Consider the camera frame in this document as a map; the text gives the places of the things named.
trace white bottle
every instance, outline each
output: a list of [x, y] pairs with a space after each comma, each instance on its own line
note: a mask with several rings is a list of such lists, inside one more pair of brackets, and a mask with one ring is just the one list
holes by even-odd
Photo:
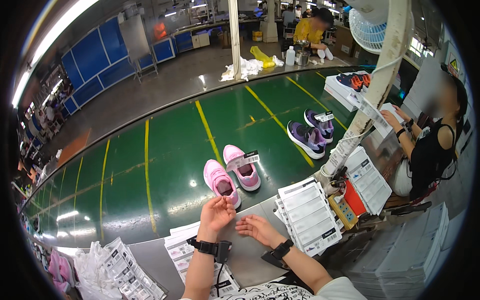
[[293, 46], [290, 46], [287, 50], [287, 59], [285, 60], [285, 64], [287, 66], [293, 66], [295, 63], [295, 50], [293, 49]]

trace yellow plastic bag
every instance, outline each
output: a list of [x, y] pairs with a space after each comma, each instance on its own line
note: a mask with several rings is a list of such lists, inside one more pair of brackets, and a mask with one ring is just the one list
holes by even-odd
[[273, 58], [268, 57], [265, 53], [263, 53], [258, 46], [252, 46], [250, 48], [250, 53], [255, 56], [256, 60], [262, 61], [264, 63], [264, 68], [271, 68], [275, 67], [275, 63], [273, 62]]

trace power strip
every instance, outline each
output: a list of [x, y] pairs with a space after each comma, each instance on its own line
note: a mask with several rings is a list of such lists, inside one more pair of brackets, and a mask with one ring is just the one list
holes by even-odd
[[359, 221], [353, 210], [351, 209], [350, 205], [345, 201], [342, 197], [340, 203], [335, 201], [336, 196], [341, 196], [342, 194], [336, 192], [328, 197], [328, 203], [333, 211], [336, 213], [340, 221], [342, 221], [343, 225], [345, 226], [346, 230], [352, 229], [355, 224]]

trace purple sneaker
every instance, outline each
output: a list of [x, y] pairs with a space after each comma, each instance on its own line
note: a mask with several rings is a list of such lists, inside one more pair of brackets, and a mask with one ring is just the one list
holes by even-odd
[[288, 137], [313, 159], [325, 155], [326, 140], [315, 127], [304, 126], [298, 122], [290, 121], [287, 124]]
[[310, 127], [315, 127], [316, 129], [320, 130], [322, 137], [326, 140], [327, 144], [331, 143], [333, 141], [332, 120], [320, 122], [319, 120], [315, 119], [315, 115], [318, 115], [318, 112], [311, 109], [306, 109], [303, 113], [303, 118]]

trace metal pot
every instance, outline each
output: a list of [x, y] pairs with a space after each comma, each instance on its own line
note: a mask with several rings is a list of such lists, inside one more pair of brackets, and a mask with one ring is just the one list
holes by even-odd
[[310, 58], [310, 53], [309, 52], [297, 51], [295, 53], [295, 63], [299, 66], [308, 65], [308, 59], [309, 58]]

